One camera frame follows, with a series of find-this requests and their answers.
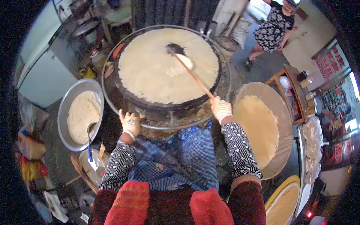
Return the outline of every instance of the yellow container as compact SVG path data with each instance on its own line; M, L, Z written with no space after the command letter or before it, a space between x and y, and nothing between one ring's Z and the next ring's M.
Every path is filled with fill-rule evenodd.
M95 79L96 73L90 67L81 67L77 71L83 78Z
M315 102L314 102L314 99L310 100L310 101L307 101L307 106L309 108L314 108L315 107Z

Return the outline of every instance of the person's right hand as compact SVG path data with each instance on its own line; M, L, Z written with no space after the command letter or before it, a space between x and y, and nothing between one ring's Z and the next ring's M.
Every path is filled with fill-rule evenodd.
M122 114L122 109L119 110L119 117L122 124L123 133L128 133L132 140L135 140L141 132L140 118L135 114L127 112L125 116Z
M216 96L214 100L210 100L211 111L215 118L222 124L222 120L227 116L233 116L231 111L231 104L221 100L219 96Z

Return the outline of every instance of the metal basin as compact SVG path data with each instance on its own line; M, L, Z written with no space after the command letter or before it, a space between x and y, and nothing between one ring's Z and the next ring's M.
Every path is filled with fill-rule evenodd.
M93 79L81 79L76 84L71 86L71 88L66 92L65 96L61 100L60 107L59 107L59 113L58 113L58 131L60 138L64 145L74 152L79 152L84 150L88 145L89 142L86 142L85 144L81 145L77 142L75 142L69 133L69 128L67 125L67 117L69 114L69 109L75 98L85 92L85 91L93 91L95 93L95 99L97 103L99 104L101 111L100 111L100 119L98 121L98 124L96 125L95 132L90 138L91 141L94 140L96 134L99 131L101 120L103 118L104 113L104 95L103 91L101 89L101 86L98 82L96 82Z

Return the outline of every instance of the metal scoop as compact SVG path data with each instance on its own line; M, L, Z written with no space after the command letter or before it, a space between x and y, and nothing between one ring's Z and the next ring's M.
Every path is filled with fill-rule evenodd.
M88 154L89 154L89 161L93 162L93 153L91 152L91 140L90 140L90 132L93 130L94 126L97 123L90 123L89 126L87 126L87 136L89 138L89 146L87 148Z

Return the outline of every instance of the person's left hand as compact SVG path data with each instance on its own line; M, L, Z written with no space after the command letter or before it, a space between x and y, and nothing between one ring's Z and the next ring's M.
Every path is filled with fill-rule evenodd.
M119 110L119 117L123 128L123 133L128 133L132 140L135 140L135 137L137 137L141 132L140 127L140 118L135 116L135 114L130 114L127 112L124 116L122 114L122 109Z
M281 43L278 47L278 52L282 52L284 48L284 43Z

